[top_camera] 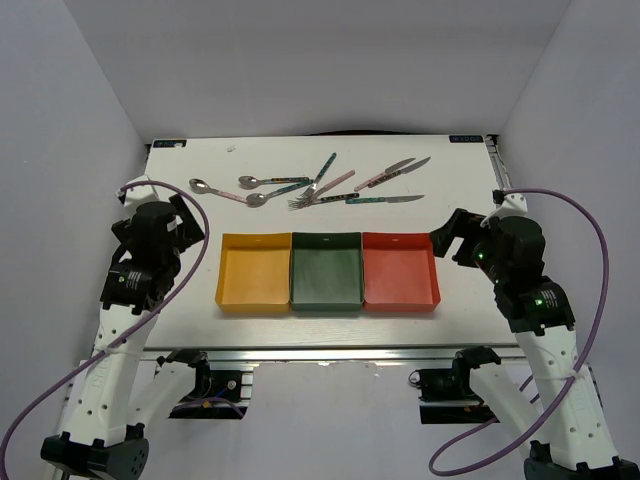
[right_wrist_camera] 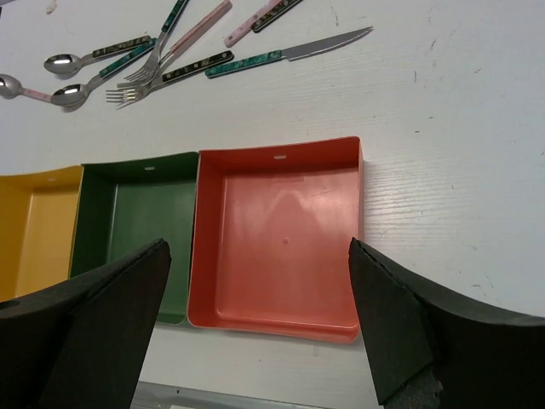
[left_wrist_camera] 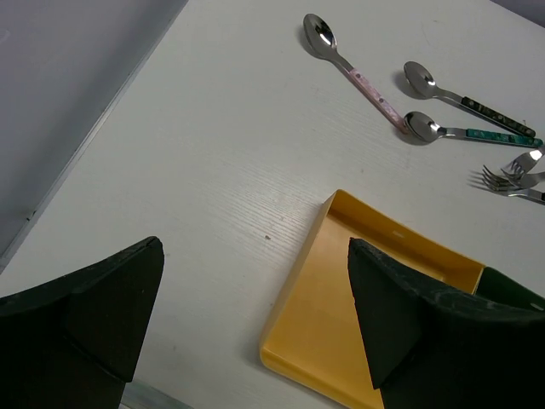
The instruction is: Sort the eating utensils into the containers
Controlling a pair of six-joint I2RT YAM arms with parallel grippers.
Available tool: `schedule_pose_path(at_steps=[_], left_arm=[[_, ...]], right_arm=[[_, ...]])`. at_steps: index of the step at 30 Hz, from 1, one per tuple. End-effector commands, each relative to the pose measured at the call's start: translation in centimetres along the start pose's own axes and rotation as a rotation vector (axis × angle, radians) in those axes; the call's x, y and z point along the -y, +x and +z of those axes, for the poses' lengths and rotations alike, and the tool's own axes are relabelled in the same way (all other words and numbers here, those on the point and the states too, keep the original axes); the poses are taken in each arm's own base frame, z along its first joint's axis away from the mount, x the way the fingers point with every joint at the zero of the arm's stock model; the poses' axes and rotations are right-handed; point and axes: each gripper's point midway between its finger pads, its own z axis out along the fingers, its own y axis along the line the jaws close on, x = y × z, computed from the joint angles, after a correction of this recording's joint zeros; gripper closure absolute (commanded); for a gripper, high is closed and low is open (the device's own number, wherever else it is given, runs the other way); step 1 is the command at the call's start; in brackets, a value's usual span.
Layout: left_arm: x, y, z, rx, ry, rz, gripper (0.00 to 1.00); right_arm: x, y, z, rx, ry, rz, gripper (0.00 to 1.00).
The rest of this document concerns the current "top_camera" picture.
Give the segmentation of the pink handled spoon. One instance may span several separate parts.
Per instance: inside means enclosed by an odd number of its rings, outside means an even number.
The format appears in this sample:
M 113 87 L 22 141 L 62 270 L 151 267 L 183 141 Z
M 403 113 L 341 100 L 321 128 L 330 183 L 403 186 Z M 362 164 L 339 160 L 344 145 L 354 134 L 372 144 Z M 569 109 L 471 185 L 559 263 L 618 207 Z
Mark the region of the pink handled spoon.
M 191 190 L 197 194 L 212 194 L 212 195 L 216 195 L 218 197 L 236 201 L 242 204 L 247 203 L 247 200 L 245 197 L 213 188 L 207 182 L 198 178 L 191 178 L 189 180 L 189 186 Z

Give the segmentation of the teal handled knife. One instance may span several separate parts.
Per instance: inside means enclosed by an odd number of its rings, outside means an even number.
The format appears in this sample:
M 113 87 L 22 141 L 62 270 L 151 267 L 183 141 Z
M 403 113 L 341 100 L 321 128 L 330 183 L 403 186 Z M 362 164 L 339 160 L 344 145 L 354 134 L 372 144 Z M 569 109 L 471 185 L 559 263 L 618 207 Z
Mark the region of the teal handled knife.
M 345 200 L 346 204 L 366 205 L 377 203 L 408 203 L 418 201 L 424 198 L 424 195 L 404 195 L 404 196 L 383 196 L 383 197 L 358 197 Z

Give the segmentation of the teal handled spoon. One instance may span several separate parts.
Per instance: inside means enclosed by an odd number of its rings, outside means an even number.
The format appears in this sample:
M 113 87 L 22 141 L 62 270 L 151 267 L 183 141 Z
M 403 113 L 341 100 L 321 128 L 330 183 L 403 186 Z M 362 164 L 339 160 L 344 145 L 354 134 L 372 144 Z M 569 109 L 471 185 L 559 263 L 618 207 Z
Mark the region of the teal handled spoon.
M 303 187 L 308 187 L 311 185 L 311 183 L 312 183 L 311 180 L 307 180 L 304 182 L 298 182 L 292 185 L 288 185 L 286 187 L 278 188 L 277 190 L 274 190 L 267 194 L 252 193 L 246 197 L 246 204 L 251 208 L 260 207 L 274 197 L 290 193 L 292 191 L 298 190 Z

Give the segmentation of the dark handled knife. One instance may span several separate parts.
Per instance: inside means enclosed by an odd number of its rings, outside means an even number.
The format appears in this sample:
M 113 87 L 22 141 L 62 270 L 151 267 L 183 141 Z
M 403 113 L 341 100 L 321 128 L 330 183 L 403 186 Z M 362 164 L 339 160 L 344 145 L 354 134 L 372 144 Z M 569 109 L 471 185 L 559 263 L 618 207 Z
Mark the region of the dark handled knife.
M 403 175 L 403 174 L 408 174 L 411 173 L 419 168 L 421 168 L 422 166 L 426 165 L 429 161 L 431 160 L 431 157 L 426 157 L 420 160 L 414 160 L 413 162 L 409 163 L 408 165 L 400 168 L 399 170 L 386 175 L 385 177 L 374 181 L 373 183 L 371 183 L 368 188 L 373 188 L 375 186 L 378 186 L 386 181 L 389 181 L 393 178 L 396 178 L 397 176 Z

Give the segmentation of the pink handled knife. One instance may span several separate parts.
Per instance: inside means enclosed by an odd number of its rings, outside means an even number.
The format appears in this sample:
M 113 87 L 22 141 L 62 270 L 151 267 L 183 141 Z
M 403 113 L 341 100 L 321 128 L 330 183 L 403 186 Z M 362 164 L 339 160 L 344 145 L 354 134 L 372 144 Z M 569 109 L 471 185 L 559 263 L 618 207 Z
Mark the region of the pink handled knife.
M 369 178 L 369 179 L 365 180 L 363 183 L 361 183 L 361 184 L 357 185 L 356 187 L 354 187 L 353 191 L 354 192 L 361 191 L 365 187 L 368 187 L 374 181 L 379 180 L 379 179 L 385 177 L 386 175 L 391 174 L 391 173 L 399 170 L 400 168 L 408 165 L 409 163 L 413 162 L 414 160 L 416 160 L 416 159 L 415 158 L 404 159 L 404 160 L 401 160 L 401 161 L 399 161 L 399 162 L 387 167 L 384 171 L 380 172 L 379 174 L 375 175 L 374 177 Z

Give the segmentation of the dark handled fork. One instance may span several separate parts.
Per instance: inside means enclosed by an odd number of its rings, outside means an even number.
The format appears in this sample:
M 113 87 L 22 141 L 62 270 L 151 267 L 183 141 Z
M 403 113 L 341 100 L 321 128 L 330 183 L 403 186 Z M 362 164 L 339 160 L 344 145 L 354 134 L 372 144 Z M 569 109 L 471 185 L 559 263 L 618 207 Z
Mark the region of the dark handled fork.
M 358 199 L 360 197 L 359 193 L 349 193 L 349 194 L 340 194 L 340 195 L 332 195 L 319 197 L 314 199 L 305 199 L 305 200 L 291 200 L 288 202 L 288 208 L 291 211 L 301 210 L 310 206 L 329 204 L 334 202 L 341 202 L 346 200 Z

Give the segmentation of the teal handled fork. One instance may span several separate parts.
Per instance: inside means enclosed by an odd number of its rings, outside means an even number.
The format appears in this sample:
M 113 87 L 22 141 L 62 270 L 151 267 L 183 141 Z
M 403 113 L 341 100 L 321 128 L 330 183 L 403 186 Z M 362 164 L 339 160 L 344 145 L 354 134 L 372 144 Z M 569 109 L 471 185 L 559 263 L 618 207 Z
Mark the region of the teal handled fork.
M 321 180 L 323 179 L 323 177 L 325 176 L 325 174 L 327 173 L 327 171 L 329 170 L 329 168 L 331 167 L 331 165 L 335 161 L 336 157 L 337 157 L 337 153 L 336 152 L 333 152 L 329 156 L 329 158 L 324 163 L 324 165 L 321 168 L 321 170 L 315 176 L 315 178 L 312 181 L 312 183 L 310 184 L 310 186 L 301 195 L 299 195 L 297 197 L 298 200 L 308 200 L 308 199 L 310 199 L 312 197 L 312 195 L 316 192 Z

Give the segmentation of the pink handled fork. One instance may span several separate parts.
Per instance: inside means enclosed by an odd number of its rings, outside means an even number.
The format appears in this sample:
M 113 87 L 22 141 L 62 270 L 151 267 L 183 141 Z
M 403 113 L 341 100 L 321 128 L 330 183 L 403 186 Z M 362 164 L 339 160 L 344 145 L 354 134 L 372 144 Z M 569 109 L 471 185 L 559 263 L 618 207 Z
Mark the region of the pink handled fork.
M 356 173 L 355 169 L 352 169 L 352 170 L 348 171 L 347 173 L 341 175 L 340 177 L 330 181 L 329 183 L 327 183 L 325 186 L 321 187 L 320 189 L 316 190 L 309 197 L 298 198 L 298 199 L 294 200 L 293 203 L 296 203 L 296 204 L 297 203 L 301 203 L 301 204 L 310 203 L 313 200 L 316 200 L 317 198 L 319 198 L 321 194 L 328 192 L 332 188 L 336 187 L 337 185 L 341 184 L 342 182 L 344 182 L 344 181 L 348 180 L 349 178 L 353 177 L 355 175 L 355 173 Z

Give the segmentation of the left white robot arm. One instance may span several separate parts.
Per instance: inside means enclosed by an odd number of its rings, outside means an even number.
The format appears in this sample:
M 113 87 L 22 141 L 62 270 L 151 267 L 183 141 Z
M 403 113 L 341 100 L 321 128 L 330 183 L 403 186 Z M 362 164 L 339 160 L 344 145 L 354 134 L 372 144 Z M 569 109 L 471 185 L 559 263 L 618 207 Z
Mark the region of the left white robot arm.
M 100 297 L 99 358 L 86 370 L 68 422 L 40 452 L 63 473 L 86 479 L 139 478 L 151 427 L 179 401 L 205 396 L 212 378 L 204 352 L 178 349 L 159 358 L 151 384 L 131 394 L 156 315 L 176 291 L 180 255 L 205 238 L 185 201 L 173 195 L 143 203 L 112 231 L 120 245 Z

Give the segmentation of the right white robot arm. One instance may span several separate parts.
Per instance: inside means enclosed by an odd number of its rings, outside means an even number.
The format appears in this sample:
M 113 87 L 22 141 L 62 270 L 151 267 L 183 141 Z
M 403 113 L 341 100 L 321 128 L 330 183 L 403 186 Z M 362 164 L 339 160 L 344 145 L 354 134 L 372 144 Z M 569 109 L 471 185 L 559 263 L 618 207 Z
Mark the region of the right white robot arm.
M 435 256 L 462 241 L 454 261 L 479 268 L 492 282 L 498 310 L 522 349 L 538 405 L 509 381 L 497 354 L 460 351 L 451 384 L 479 397 L 519 440 L 528 479 L 636 479 L 638 466 L 619 456 L 588 368 L 580 363 L 575 319 L 562 287 L 544 275 L 545 238 L 521 216 L 484 220 L 464 209 L 430 234 Z

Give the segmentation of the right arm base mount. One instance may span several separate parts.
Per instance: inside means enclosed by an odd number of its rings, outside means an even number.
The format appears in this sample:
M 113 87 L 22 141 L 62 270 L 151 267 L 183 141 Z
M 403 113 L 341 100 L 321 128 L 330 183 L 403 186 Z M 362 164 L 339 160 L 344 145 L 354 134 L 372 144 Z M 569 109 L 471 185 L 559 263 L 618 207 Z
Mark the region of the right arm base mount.
M 483 424 L 493 412 L 470 387 L 470 373 L 484 365 L 500 365 L 501 358 L 486 346 L 458 351 L 448 368 L 412 371 L 408 383 L 419 391 L 423 425 Z

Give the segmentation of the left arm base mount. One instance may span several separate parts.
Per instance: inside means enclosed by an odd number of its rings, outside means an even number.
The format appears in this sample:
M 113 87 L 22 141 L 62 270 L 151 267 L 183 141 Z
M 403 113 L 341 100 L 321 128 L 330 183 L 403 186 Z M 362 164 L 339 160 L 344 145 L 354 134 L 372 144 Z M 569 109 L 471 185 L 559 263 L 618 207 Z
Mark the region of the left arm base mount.
M 174 350 L 156 358 L 156 373 L 167 366 L 186 365 L 193 371 L 193 388 L 172 409 L 170 419 L 241 420 L 247 407 L 242 388 L 245 373 L 241 370 L 213 369 L 204 351 Z

